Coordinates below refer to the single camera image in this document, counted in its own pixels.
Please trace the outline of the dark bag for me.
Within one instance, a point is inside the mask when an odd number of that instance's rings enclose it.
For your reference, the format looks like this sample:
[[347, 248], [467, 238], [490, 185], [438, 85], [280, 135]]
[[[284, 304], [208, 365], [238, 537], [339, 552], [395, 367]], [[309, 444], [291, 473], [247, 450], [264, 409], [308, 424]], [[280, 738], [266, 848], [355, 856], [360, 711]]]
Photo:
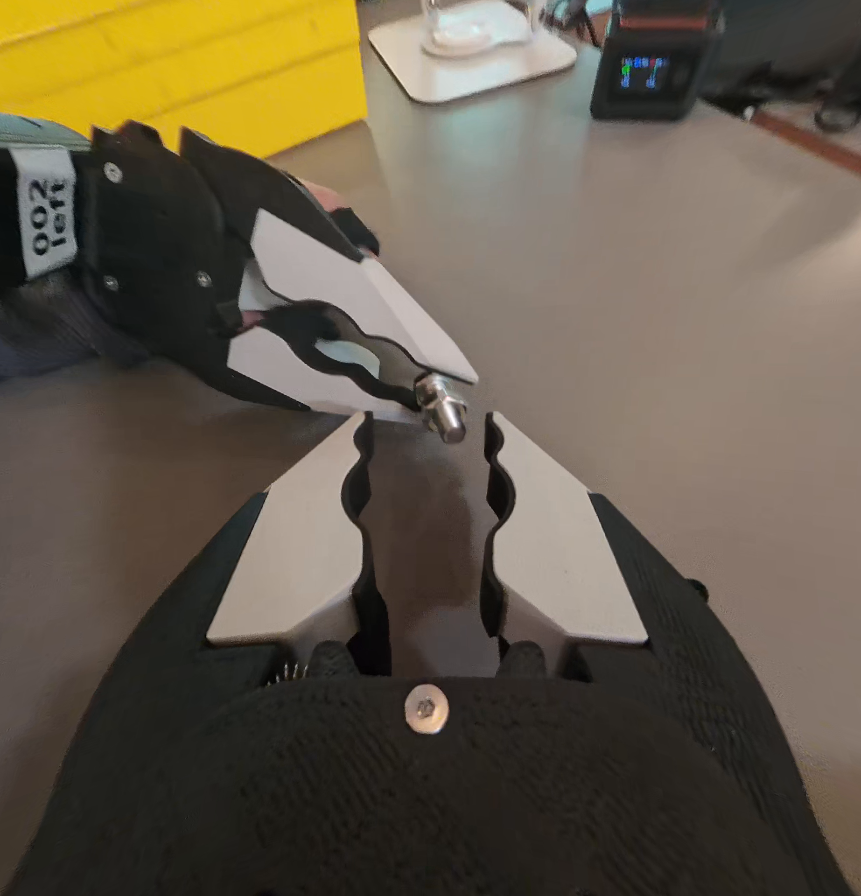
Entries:
[[731, 114], [817, 102], [828, 133], [861, 119], [861, 1], [719, 2], [724, 31], [702, 88]]

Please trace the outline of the black device with screen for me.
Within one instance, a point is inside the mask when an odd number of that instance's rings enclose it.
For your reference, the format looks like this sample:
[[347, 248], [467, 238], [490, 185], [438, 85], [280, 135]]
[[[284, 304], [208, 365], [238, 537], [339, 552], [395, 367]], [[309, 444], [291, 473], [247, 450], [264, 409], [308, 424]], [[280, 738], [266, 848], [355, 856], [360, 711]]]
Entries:
[[717, 1], [614, 2], [593, 86], [592, 117], [684, 118], [703, 92], [724, 29]]

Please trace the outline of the person's left forearm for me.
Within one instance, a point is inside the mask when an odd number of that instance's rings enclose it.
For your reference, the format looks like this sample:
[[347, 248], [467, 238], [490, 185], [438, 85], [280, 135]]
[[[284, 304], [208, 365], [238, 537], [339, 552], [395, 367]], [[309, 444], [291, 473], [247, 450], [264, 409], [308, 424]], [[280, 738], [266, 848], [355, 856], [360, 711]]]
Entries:
[[0, 297], [0, 384], [94, 357], [130, 367], [149, 352], [119, 329], [111, 308], [85, 279], [50, 273]]

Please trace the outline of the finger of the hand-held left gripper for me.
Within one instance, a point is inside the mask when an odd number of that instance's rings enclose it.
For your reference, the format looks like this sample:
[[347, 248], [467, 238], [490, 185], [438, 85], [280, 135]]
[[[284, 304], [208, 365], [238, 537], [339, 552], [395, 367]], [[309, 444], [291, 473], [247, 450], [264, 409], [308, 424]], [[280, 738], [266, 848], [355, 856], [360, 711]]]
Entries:
[[267, 210], [250, 238], [238, 307], [267, 319], [273, 308], [310, 305], [335, 335], [317, 347], [362, 366], [386, 385], [412, 385], [425, 373], [475, 385], [478, 374], [448, 333], [376, 258], [350, 259]]
[[418, 423], [419, 369], [331, 308], [273, 308], [229, 344], [229, 369], [309, 410]]

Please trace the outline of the clear glass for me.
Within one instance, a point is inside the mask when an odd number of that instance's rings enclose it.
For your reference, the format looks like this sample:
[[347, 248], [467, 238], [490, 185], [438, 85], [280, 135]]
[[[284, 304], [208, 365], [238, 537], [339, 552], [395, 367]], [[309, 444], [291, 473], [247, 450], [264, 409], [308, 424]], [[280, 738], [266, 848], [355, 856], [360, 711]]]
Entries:
[[420, 46], [438, 59], [466, 59], [531, 43], [541, 2], [421, 1]]

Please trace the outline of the yellow plastic bin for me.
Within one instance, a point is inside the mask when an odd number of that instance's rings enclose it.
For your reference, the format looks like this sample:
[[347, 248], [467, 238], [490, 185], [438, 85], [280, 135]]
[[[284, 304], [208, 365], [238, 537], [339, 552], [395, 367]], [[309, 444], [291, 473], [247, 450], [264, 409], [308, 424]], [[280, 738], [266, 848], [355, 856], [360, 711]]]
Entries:
[[356, 4], [0, 1], [0, 113], [268, 158], [367, 117]]

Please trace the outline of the person's left hand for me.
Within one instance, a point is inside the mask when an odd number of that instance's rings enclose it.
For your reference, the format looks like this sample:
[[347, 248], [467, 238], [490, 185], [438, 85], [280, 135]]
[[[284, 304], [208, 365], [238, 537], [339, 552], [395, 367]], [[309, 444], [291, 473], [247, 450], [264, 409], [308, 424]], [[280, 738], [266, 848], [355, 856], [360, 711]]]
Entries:
[[332, 188], [318, 185], [306, 179], [299, 180], [299, 183], [329, 214], [336, 210], [350, 207], [346, 199]]

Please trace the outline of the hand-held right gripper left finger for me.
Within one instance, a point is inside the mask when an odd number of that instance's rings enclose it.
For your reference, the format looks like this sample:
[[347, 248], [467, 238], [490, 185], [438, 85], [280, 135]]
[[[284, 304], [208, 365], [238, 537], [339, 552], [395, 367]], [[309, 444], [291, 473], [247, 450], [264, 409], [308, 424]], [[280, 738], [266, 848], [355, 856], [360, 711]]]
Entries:
[[207, 630], [213, 646], [346, 643], [364, 539], [343, 488], [362, 459], [352, 415], [265, 491], [264, 503]]

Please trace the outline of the white stand base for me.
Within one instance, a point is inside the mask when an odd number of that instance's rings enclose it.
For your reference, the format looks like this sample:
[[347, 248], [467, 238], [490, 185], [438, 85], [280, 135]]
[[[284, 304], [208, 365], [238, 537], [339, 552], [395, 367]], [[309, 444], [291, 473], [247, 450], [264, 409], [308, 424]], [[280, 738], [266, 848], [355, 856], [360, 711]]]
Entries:
[[539, 28], [521, 47], [496, 49], [466, 59], [438, 59], [420, 46], [422, 15], [371, 28], [369, 45], [406, 96], [438, 106], [490, 91], [563, 73], [578, 58], [577, 49]]

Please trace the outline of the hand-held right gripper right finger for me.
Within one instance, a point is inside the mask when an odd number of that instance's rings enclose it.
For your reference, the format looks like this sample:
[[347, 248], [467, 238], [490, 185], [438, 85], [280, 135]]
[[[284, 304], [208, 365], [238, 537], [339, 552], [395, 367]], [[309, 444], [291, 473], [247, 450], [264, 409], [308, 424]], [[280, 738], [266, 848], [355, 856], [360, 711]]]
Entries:
[[487, 414], [481, 621], [501, 644], [642, 647], [648, 633], [589, 489], [503, 414]]

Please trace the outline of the steel bolt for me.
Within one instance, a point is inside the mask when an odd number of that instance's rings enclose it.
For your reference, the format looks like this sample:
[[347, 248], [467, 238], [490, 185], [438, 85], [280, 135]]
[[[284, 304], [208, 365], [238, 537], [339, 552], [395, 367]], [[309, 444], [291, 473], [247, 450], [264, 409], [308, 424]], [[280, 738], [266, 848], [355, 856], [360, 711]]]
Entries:
[[444, 443], [458, 444], [466, 436], [468, 409], [464, 398], [452, 382], [451, 384], [451, 397], [438, 409], [438, 413], [428, 419], [422, 415], [421, 409], [420, 412], [427, 428], [437, 433]]

